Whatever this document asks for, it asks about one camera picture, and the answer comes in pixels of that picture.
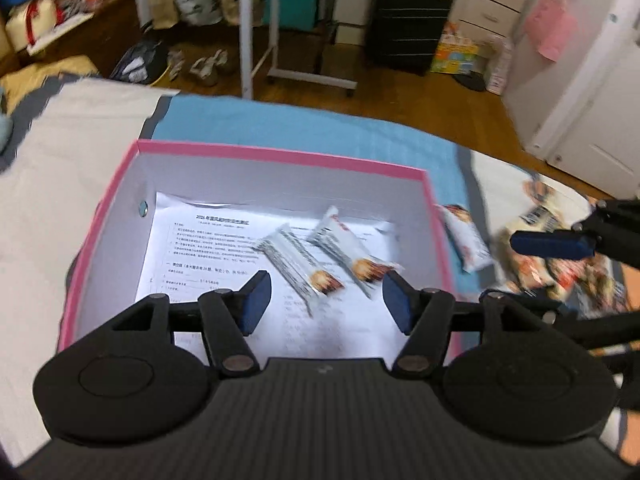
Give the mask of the quail egg bag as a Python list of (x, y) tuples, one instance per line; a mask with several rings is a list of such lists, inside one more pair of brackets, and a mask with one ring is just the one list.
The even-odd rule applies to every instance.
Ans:
[(626, 286), (604, 255), (567, 260), (513, 254), (509, 266), (518, 292), (562, 302), (582, 318), (629, 311)]

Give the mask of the beige instant noodle packet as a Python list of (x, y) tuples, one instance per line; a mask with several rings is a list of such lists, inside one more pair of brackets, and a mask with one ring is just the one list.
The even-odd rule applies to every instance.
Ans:
[(540, 292), (552, 299), (564, 300), (579, 285), (588, 294), (597, 295), (608, 279), (610, 264), (607, 258), (595, 255), (575, 261), (522, 256), (510, 245), (511, 235), (518, 231), (569, 229), (590, 213), (596, 200), (583, 195), (571, 198), (570, 192), (540, 179), (524, 182), (523, 191), (533, 207), (506, 222), (496, 238), (499, 261), (506, 274), (506, 288), (516, 294)]

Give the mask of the pink storage box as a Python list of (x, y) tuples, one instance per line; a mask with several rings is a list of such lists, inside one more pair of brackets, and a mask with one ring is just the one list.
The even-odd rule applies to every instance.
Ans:
[[(328, 211), (361, 243), (351, 266), (318, 247), (306, 304), (262, 251), (288, 231), (300, 244)], [(68, 290), (58, 343), (68, 347), (136, 301), (192, 301), (271, 275), (271, 302), (248, 340), (270, 356), (379, 356), (402, 336), (382, 300), (383, 266), (413, 286), (453, 292), (430, 176), (372, 160), (220, 144), (139, 140), (99, 203)]]

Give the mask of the printed paper sheet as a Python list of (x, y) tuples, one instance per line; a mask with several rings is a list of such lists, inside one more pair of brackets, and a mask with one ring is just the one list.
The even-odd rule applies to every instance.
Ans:
[(393, 362), (406, 341), (378, 284), (369, 299), (322, 250), (311, 255), (345, 286), (310, 316), (306, 304), (265, 255), (253, 247), (287, 223), (300, 240), (318, 217), (277, 210), (188, 203), (158, 193), (137, 296), (162, 292), (173, 302), (197, 300), (216, 288), (240, 289), (257, 271), (270, 274), (270, 304), (247, 342), (259, 362), (270, 358), (381, 358)]

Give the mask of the small white snack bar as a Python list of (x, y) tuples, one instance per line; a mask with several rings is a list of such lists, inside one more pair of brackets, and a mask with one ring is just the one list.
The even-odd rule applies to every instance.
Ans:
[(437, 208), (461, 260), (462, 270), (474, 273), (492, 266), (494, 258), (480, 236), (470, 212), (456, 204), (438, 205)]

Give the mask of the white door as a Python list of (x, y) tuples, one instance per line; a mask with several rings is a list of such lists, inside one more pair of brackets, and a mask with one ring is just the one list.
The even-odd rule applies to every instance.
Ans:
[(639, 196), (639, 43), (627, 44), (549, 154), (550, 166), (616, 198)]

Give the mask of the pink bag on hook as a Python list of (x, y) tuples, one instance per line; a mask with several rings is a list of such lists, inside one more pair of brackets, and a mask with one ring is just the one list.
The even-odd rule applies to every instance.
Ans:
[(576, 30), (576, 18), (570, 13), (571, 2), (538, 0), (525, 20), (525, 36), (534, 50), (547, 61), (559, 61)]

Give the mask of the colourful gift box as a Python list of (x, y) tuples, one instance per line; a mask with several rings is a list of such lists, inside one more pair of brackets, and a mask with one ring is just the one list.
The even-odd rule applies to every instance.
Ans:
[(447, 22), (440, 37), (431, 72), (446, 75), (469, 74), (474, 68), (480, 46), (459, 32), (458, 25)]

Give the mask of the striped bedsheet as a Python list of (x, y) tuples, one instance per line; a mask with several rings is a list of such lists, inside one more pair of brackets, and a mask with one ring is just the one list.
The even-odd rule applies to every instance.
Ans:
[(32, 398), (38, 368), (80, 321), (89, 268), (80, 256), (131, 159), (231, 155), (230, 183), (307, 211), (343, 203), (358, 169), (426, 174), (437, 203), (468, 208), (485, 240), (549, 194), (567, 222), (593, 201), (532, 170), (394, 122), (325, 110), (206, 98), (61, 75), (14, 93), (1, 154), (1, 447), (21, 463), (46, 442)]

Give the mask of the black suitcase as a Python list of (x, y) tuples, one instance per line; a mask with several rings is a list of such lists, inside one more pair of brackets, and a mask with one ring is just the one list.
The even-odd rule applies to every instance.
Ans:
[(371, 66), (425, 75), (454, 0), (372, 0), (363, 56)]

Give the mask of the teal tote bag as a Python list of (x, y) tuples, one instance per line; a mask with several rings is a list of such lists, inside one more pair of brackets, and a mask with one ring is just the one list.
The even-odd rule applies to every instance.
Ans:
[(279, 27), (312, 32), (316, 27), (318, 1), (279, 0)]

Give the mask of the wooden nightstand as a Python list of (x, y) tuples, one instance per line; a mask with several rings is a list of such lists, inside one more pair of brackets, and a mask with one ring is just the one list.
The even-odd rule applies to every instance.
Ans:
[(104, 0), (93, 17), (66, 32), (41, 52), (29, 55), (12, 47), (1, 55), (1, 75), (34, 63), (52, 63), (85, 55), (101, 76), (110, 76), (129, 48), (142, 39), (137, 0)]

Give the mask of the cream gift box red ribbon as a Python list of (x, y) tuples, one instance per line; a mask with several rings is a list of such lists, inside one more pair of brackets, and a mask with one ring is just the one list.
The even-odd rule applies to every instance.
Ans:
[(38, 52), (50, 44), (63, 21), (64, 13), (55, 0), (30, 0), (12, 9), (6, 34), (16, 52)]

